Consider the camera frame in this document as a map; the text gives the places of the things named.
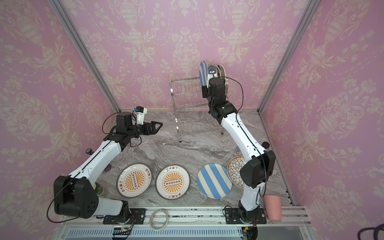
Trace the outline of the blue striped plate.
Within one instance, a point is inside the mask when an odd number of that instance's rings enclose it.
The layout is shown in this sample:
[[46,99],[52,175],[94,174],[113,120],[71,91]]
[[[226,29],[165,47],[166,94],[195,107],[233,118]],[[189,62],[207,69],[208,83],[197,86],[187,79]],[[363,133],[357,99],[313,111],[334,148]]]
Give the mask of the blue striped plate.
[[201,86],[205,86],[207,88],[207,81],[208,81],[208,64],[205,61],[202,61],[200,63],[200,69],[199,69],[199,78]]
[[207,164],[200,169],[197,183],[203,195],[210,199],[222,199],[232,189],[227,169],[219,164]]

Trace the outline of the blue striped plate front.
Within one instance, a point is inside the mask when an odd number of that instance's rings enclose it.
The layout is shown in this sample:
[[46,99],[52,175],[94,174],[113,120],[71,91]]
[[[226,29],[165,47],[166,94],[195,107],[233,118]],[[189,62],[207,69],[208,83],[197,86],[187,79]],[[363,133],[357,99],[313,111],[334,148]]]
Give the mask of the blue striped plate front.
[[227,169],[219,164],[207,164],[200,169],[197,183],[203,195],[210,199],[222,199],[232,189]]

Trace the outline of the floral mandala patterned plate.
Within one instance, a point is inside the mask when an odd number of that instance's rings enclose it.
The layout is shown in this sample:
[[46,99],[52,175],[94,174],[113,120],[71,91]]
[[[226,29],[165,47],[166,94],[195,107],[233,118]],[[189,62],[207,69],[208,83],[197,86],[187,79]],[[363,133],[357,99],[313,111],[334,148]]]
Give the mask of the floral mandala patterned plate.
[[231,182],[238,188],[244,189],[244,182],[241,178],[240,170],[246,164],[243,156],[231,159],[227,165],[227,172]]

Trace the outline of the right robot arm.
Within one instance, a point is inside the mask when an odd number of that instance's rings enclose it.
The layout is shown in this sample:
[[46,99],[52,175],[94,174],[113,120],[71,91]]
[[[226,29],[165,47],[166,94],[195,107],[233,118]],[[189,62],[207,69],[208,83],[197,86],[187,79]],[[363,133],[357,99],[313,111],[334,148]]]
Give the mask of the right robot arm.
[[239,111],[227,100],[225,77],[207,80],[202,84],[202,95],[208,100],[209,114],[230,134],[245,158],[246,163],[240,169],[245,186],[239,201],[239,215],[244,223],[251,223],[266,193],[276,155],[268,150],[267,142],[257,142],[241,120]]

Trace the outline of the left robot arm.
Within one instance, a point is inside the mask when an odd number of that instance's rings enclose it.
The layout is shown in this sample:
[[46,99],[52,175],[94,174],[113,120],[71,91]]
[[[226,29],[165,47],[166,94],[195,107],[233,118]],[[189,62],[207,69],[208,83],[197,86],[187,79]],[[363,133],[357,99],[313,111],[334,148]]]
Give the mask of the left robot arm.
[[116,113],[116,124],[106,133],[101,145],[76,170],[54,181],[54,198],[50,207],[57,215],[71,220],[103,216],[116,224],[127,224],[134,219],[126,201],[100,198],[93,186],[110,162],[131,144],[133,138],[155,135],[161,122],[145,122],[146,109]]

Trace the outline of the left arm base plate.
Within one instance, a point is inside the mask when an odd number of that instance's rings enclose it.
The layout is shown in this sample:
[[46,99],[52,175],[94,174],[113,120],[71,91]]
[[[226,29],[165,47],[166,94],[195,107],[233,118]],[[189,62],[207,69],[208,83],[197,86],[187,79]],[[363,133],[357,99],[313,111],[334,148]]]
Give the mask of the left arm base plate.
[[122,211],[117,216],[105,216],[104,225],[143,225],[146,215],[145,208],[133,208],[129,211]]

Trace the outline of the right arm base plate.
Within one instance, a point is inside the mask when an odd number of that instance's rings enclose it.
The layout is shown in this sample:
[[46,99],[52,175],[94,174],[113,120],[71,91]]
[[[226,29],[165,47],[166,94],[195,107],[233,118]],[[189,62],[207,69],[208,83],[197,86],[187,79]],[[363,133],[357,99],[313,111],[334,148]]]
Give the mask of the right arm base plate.
[[239,214],[239,208],[224,207],[223,215],[226,219],[227,225],[240,225],[240,224],[253,224],[253,225],[264,225],[267,223],[266,214],[264,209],[258,208],[257,213],[252,219],[248,222],[241,220],[241,215]]

